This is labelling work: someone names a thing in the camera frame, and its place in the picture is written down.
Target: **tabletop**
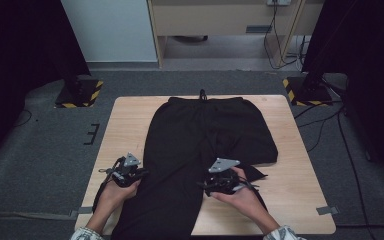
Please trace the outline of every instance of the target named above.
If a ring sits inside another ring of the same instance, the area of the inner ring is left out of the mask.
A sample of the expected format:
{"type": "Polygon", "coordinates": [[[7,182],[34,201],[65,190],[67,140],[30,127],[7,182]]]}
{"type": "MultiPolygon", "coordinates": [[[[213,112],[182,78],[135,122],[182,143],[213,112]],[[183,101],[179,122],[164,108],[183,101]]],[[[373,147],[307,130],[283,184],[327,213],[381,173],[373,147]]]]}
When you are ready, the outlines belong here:
{"type": "MultiPolygon", "coordinates": [[[[275,164],[255,166],[268,176],[253,184],[280,225],[291,226],[297,234],[332,234],[336,227],[330,214],[319,215],[317,208],[327,203],[289,104],[282,95],[217,95],[210,98],[243,97],[263,114],[278,148],[275,164]]],[[[131,152],[142,159],[149,124],[155,111],[169,96],[119,97],[116,99],[92,170],[82,207],[92,206],[107,169],[131,152]]],[[[121,209],[114,212],[104,228],[110,235],[121,209]]],[[[79,214],[76,226],[85,226],[91,214],[79,214]]],[[[203,195],[203,203],[192,235],[256,235],[260,229],[227,204],[203,195]]]]}

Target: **checkered sleeve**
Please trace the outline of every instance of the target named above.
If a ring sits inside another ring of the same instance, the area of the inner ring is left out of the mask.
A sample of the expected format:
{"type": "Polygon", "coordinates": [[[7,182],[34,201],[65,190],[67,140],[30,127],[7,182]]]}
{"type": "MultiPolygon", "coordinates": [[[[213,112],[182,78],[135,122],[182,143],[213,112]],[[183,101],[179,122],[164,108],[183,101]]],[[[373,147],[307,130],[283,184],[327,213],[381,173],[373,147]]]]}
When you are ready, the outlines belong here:
{"type": "Polygon", "coordinates": [[[70,240],[104,240],[97,232],[81,227],[71,236],[70,240]]]}
{"type": "Polygon", "coordinates": [[[273,232],[267,234],[263,240],[305,240],[304,238],[298,237],[294,230],[289,226],[281,226],[273,232]]]}

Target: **drawstring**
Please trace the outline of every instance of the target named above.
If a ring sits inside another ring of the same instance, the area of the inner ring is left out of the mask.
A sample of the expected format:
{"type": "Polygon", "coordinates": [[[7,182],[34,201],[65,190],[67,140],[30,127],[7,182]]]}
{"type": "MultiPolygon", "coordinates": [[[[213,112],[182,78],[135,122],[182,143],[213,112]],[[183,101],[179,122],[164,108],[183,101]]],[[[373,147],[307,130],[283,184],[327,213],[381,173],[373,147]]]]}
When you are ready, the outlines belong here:
{"type": "Polygon", "coordinates": [[[207,100],[207,95],[205,94],[204,89],[201,89],[201,91],[199,91],[199,99],[201,99],[202,101],[207,100]]]}

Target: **gray carpet floor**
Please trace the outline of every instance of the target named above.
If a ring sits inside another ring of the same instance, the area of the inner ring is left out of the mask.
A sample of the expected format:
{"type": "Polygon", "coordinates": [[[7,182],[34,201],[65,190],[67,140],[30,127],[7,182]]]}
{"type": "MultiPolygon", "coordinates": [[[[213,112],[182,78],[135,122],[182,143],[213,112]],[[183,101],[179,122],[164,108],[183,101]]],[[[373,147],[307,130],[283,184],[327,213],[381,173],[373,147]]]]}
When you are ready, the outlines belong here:
{"type": "MultiPolygon", "coordinates": [[[[282,80],[297,72],[260,71],[107,71],[93,72],[104,81],[90,108],[54,108],[63,87],[56,81],[35,89],[26,97],[26,111],[0,148],[0,212],[68,215],[81,206],[94,161],[99,151],[113,103],[120,96],[181,96],[281,94],[282,80]],[[100,124],[93,145],[88,132],[100,124]]],[[[335,114],[341,103],[316,107],[296,119],[301,126],[335,114]]],[[[291,106],[296,116],[307,107],[291,106]]],[[[356,167],[370,224],[384,225],[384,165],[366,160],[350,120],[340,123],[356,167]]],[[[329,206],[340,213],[335,223],[363,225],[356,178],[337,117],[300,127],[300,133],[329,206]]],[[[69,239],[75,220],[0,218],[0,239],[69,239]]],[[[384,228],[372,228],[384,239],[384,228]]],[[[307,239],[370,239],[366,228],[338,227],[332,235],[306,235],[307,239]]]]}

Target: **pant leg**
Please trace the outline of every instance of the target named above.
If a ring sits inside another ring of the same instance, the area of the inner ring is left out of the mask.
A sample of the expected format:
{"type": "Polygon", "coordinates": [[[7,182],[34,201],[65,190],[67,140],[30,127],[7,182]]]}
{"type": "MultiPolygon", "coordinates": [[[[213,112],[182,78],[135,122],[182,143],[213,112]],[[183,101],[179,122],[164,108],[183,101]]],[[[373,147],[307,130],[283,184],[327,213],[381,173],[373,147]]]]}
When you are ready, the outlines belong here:
{"type": "Polygon", "coordinates": [[[113,239],[188,239],[202,203],[205,134],[199,105],[165,103],[155,113],[143,164],[150,174],[123,207],[113,239]]]}
{"type": "Polygon", "coordinates": [[[250,101],[216,102],[207,108],[208,139],[216,157],[244,164],[275,163],[277,147],[260,110],[250,101]]]}

